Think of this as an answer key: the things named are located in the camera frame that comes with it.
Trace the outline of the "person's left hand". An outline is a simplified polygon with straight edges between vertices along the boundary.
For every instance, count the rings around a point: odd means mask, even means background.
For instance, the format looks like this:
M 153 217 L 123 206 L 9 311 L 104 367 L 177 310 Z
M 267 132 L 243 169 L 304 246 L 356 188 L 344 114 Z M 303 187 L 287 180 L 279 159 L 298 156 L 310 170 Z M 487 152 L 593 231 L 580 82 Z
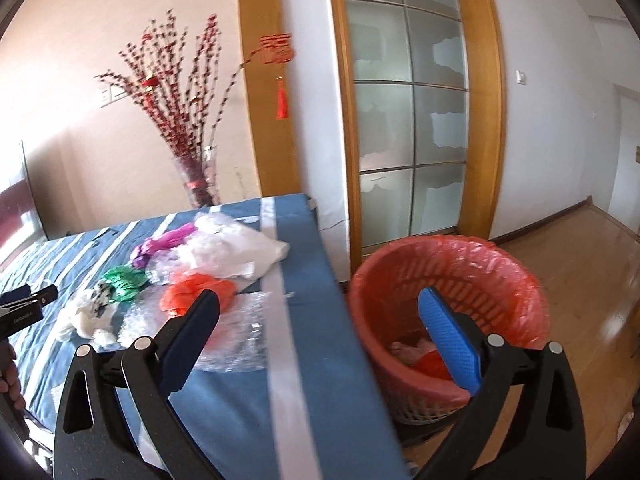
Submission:
M 1 341 L 1 393 L 5 394 L 13 407 L 24 411 L 25 399 L 22 395 L 20 376 L 15 365 L 16 353 L 9 341 Z

